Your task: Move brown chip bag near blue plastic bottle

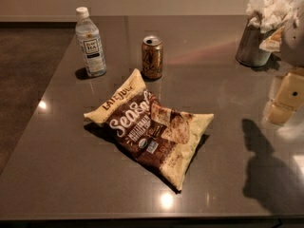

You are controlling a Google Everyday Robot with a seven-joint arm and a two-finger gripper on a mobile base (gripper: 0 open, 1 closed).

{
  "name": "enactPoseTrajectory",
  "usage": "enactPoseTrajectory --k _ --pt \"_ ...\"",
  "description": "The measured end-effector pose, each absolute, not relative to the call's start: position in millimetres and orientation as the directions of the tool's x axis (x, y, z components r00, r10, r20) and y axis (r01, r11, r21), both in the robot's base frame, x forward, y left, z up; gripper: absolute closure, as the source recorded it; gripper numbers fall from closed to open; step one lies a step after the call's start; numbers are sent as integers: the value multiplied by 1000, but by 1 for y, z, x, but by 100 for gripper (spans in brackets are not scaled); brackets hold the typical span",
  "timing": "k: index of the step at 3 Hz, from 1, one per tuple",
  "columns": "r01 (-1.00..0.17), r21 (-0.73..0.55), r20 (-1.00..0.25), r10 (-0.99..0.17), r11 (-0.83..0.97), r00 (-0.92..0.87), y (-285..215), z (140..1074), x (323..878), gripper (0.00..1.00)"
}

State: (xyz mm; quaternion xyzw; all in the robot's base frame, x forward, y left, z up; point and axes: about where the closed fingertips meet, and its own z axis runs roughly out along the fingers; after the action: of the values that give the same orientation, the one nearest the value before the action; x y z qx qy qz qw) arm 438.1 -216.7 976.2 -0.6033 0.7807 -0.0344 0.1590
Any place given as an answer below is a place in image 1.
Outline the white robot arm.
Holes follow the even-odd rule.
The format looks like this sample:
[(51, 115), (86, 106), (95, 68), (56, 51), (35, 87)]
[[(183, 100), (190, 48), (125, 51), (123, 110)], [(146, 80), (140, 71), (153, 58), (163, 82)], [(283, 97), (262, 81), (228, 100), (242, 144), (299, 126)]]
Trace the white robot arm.
[(263, 112), (263, 122), (279, 128), (304, 105), (303, 23), (287, 22), (265, 39), (260, 47), (269, 52), (279, 52), (282, 62), (291, 67), (285, 75), (274, 77)]

